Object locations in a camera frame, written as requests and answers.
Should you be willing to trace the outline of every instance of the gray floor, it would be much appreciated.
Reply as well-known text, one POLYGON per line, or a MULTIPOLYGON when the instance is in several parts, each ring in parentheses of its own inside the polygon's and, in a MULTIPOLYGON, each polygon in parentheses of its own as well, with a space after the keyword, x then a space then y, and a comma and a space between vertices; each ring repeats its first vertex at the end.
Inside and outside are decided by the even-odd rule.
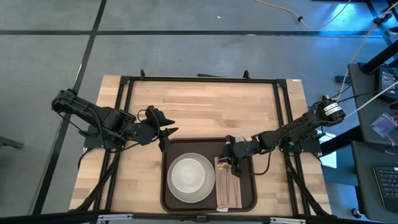
MULTIPOLYGON (((100 0, 0 2, 0 29, 91 30, 100 0)), ((344 4, 284 0, 278 4, 304 15, 313 26, 332 18, 344 4)), ((386 6, 374 3, 380 11, 386 6)), ((323 31, 362 31, 372 26, 365 3, 350 4, 323 31)), ((396 21, 388 23, 394 26, 396 21)), ((100 30, 307 30, 289 13, 255 1, 108 1, 100 30)), ((239 36, 239 35, 122 35, 97 36, 81 84, 80 96, 95 101, 103 75, 195 76, 197 73, 253 78, 299 78, 307 104, 334 95, 362 37, 239 36)), ((48 161, 60 118, 50 102, 62 88, 70 88, 78 73, 88 36, 0 35, 0 135, 25 143, 23 150, 0 151, 0 217, 25 215, 48 161)), ((355 62, 375 56, 386 43, 370 37, 355 62)), ((347 91, 342 98, 351 96, 347 91)), ((353 111, 353 101, 343 103, 353 111)), ((79 119, 77 125, 86 127, 79 119)), ((350 117, 327 129, 340 134, 358 124, 350 117)), ((83 138, 70 127, 44 206, 45 213, 68 209, 77 174, 83 138)), ((356 206, 353 188, 328 184, 333 213, 351 218, 356 206)))

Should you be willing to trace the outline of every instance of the brown tray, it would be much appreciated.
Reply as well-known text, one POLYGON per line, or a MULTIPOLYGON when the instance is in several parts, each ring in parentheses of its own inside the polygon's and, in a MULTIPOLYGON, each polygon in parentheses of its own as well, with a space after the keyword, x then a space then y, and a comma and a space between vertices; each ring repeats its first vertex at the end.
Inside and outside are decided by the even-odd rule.
MULTIPOLYGON (((214 158, 223 153, 225 138, 193 138, 172 139, 172 145, 162 158, 162 183, 160 190, 160 203, 163 209, 169 213, 203 213, 217 212, 216 188, 209 196, 197 203, 185 203, 174 197, 167 185, 167 171, 171 163, 182 154, 194 152, 206 157, 214 168, 214 158)), ((242 208, 230 208, 228 212, 247 212, 257 204, 256 181, 253 175, 252 159, 242 161, 241 166, 241 196, 242 208)))

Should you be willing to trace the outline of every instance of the wooden table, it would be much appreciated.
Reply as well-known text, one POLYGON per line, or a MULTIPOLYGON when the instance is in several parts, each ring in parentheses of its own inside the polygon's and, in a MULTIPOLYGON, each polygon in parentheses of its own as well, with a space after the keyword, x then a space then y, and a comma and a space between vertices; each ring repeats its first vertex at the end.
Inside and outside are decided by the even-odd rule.
MULTIPOLYGON (((114 106, 120 76, 104 76, 96 104, 114 106)), ((293 117, 307 111, 300 80, 287 80, 293 117)), ((121 105, 124 105, 124 88, 121 105)), ((279 90, 284 113, 282 89, 279 90)), ((175 120, 179 130, 172 138, 249 136, 278 126, 274 92, 266 83, 202 83, 202 82, 140 82, 135 81, 129 112, 154 105, 168 119, 175 120)), ((103 161, 103 149, 95 149, 81 162, 70 208, 79 206, 98 182, 103 161)), ((253 156, 254 170, 266 168, 268 156, 253 156)), ((314 155, 302 153, 305 183, 318 203, 331 213, 320 163, 314 155)), ((160 170, 162 155, 156 144, 137 146, 121 154, 112 212, 166 213, 160 205, 160 170)), ((275 150, 271 166, 265 175, 256 176, 257 205, 249 212, 235 215, 291 216, 289 188, 283 155, 275 150)), ((100 208, 104 208, 108 187, 103 190, 100 208)), ((295 186, 298 209, 303 213, 300 191, 295 186)))

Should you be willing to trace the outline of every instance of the white plate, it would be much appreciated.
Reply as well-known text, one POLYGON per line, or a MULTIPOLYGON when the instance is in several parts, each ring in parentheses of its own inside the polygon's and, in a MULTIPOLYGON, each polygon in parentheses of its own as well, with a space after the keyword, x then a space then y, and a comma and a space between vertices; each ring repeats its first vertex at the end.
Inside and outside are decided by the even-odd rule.
POLYGON ((194 193, 205 181, 203 166, 194 159, 182 159, 173 168, 172 182, 181 192, 194 193))
POLYGON ((179 156, 172 162, 172 164, 169 167, 169 170, 167 171, 167 185, 169 186, 171 193, 176 198, 186 203, 196 203, 207 198, 207 196, 209 196, 209 194, 214 188, 215 179, 216 179, 215 170, 210 161, 206 159, 204 156, 197 153, 186 153, 179 156), (203 184, 197 191, 192 193, 184 193, 179 191, 178 188, 176 188, 172 182, 172 171, 175 165, 183 159, 196 160, 197 162, 200 163, 203 170, 205 171, 205 179, 203 181, 203 184))

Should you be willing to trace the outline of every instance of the white cable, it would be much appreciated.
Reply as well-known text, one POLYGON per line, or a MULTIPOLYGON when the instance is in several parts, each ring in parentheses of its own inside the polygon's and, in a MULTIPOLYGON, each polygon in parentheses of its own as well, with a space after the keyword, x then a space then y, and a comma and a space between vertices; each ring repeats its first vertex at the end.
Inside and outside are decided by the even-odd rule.
POLYGON ((379 94, 377 94, 376 96, 374 96, 373 98, 371 98, 370 100, 368 100, 368 102, 364 103, 364 105, 360 106, 358 109, 354 110, 353 112, 351 112, 349 115, 347 115, 345 117, 348 118, 349 116, 355 114, 356 112, 358 112, 360 109, 364 108, 366 105, 368 105, 370 102, 372 102, 374 99, 376 99, 378 96, 380 96, 381 94, 383 94, 384 92, 386 92, 387 90, 391 89, 392 87, 394 87, 396 84, 398 84, 398 81, 396 81, 394 84, 392 84, 391 86, 389 86, 388 88, 386 88, 385 90, 381 91, 379 94))
MULTIPOLYGON (((388 8, 382 15, 381 17, 384 17, 393 7, 395 7, 398 4, 398 2, 394 3, 390 8, 388 8)), ((351 59, 351 61, 349 63, 353 63, 354 59, 356 57, 356 55, 358 54, 358 52, 362 49, 363 45, 365 44, 366 40, 368 39, 370 33, 374 30, 374 28, 376 28, 377 24, 374 24, 371 29, 369 30, 369 32, 366 34, 365 38, 363 39, 361 45, 359 46, 359 48, 355 51, 355 54, 353 56, 353 58, 351 59)), ((344 79, 343 79, 343 83, 341 84, 341 89, 340 92, 343 91, 344 89, 344 83, 346 82, 346 78, 348 75, 348 69, 346 70, 346 73, 344 75, 344 79)), ((332 100, 338 100, 341 97, 341 93, 337 96, 332 98, 332 100)))

